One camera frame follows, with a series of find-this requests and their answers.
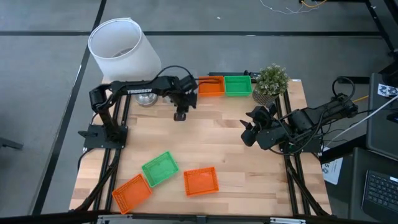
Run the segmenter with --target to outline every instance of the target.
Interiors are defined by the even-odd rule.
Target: wooden tabletop
[[[289,98],[292,110],[307,106],[300,80],[289,83]],[[240,138],[244,127],[239,120],[249,121],[245,112],[252,111],[256,105],[251,96],[199,98],[197,108],[190,108],[187,113],[187,120],[175,122],[175,107],[163,100],[149,108],[132,100],[127,143],[121,153],[115,188],[141,174],[143,164],[165,151],[172,153],[180,171],[155,186],[151,197],[131,212],[291,215],[284,158],[262,150],[257,143],[247,147]],[[97,184],[103,155],[104,149],[95,149],[83,158],[70,208],[79,206]],[[331,213],[320,163],[308,153],[301,154],[301,160],[307,188],[323,209]],[[183,171],[209,166],[216,168],[220,191],[187,197]],[[108,184],[104,187],[100,208],[104,208],[107,189]],[[297,186],[296,195],[303,213]],[[119,212],[115,201],[111,211]]]

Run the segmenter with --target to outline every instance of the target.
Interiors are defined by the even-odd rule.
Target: white cable
[[[312,10],[314,10],[314,9],[319,9],[319,5],[318,5],[318,3],[315,1],[315,3],[317,4],[317,7],[312,8],[312,9],[310,9],[310,10],[307,10],[307,11],[300,11],[300,10],[304,7],[304,4],[301,4],[300,9],[298,9],[297,11],[292,11],[291,9],[289,9],[289,8],[286,7],[286,9],[289,10],[290,12],[282,12],[282,11],[279,11],[279,10],[273,10],[273,8],[271,8],[271,7],[269,7],[269,6],[266,6],[266,5],[263,3],[262,0],[259,0],[259,1],[261,2],[261,4],[262,4],[264,7],[270,9],[271,11],[273,11],[273,12],[279,12],[279,13],[282,13],[282,14],[285,14],[285,15],[300,14],[300,13],[303,13],[303,12],[310,12],[310,11],[312,11]]]
[[[390,104],[391,102],[393,102],[394,100],[398,99],[398,95],[396,97],[394,97],[393,99],[391,99],[390,101],[388,101],[387,103],[385,103],[384,105],[382,105],[381,107],[379,107],[379,109],[377,109],[375,112],[369,114],[367,117],[365,117],[364,119],[362,119],[360,122],[356,123],[355,125],[353,125],[352,127],[344,130],[343,132],[339,133],[338,135],[336,135],[336,137],[334,137],[331,141],[335,140],[336,138],[340,137],[342,134],[346,133],[347,131],[357,127],[359,124],[361,124],[363,121],[366,121],[367,119],[369,119],[371,116],[373,116],[375,113],[379,112],[381,109],[385,108],[388,104]]]

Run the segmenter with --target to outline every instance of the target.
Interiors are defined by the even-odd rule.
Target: yellow cable
[[[323,3],[325,3],[326,1],[327,1],[327,0],[323,0],[323,2],[317,4],[316,6],[310,6],[310,5],[308,5],[307,3],[305,3],[304,0],[301,1],[301,3],[303,3],[303,5],[304,5],[304,6],[307,6],[307,7],[318,7],[318,6],[322,5]]]
[[[359,99],[354,100],[353,103],[358,102],[358,101],[361,101],[361,100],[365,100],[365,99],[368,98],[368,97],[369,97],[369,96],[361,97],[361,98],[359,98]]]

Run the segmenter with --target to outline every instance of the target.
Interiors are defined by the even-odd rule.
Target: potted plant
[[[285,68],[272,64],[260,70],[257,76],[257,85],[254,87],[253,99],[260,105],[267,105],[287,90],[290,78]]]

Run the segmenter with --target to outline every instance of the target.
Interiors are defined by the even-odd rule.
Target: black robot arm
[[[274,104],[268,108],[257,106],[252,112],[246,113],[253,119],[254,125],[241,121],[246,127],[241,138],[247,146],[257,141],[264,150],[282,142],[289,143],[286,144],[289,148],[284,149],[285,154],[301,152],[318,134],[320,127],[330,121],[352,118],[358,113],[358,107],[342,93],[317,108],[295,110],[280,119],[274,118]]]
[[[198,88],[196,80],[189,74],[183,79],[171,76],[156,77],[151,81],[120,82],[103,84],[90,91],[91,108],[97,113],[103,125],[90,125],[87,131],[79,131],[86,138],[87,148],[123,148],[126,142],[127,126],[119,126],[112,118],[109,108],[124,95],[154,93],[168,96],[177,107],[175,121],[185,121],[189,107],[196,108]]]

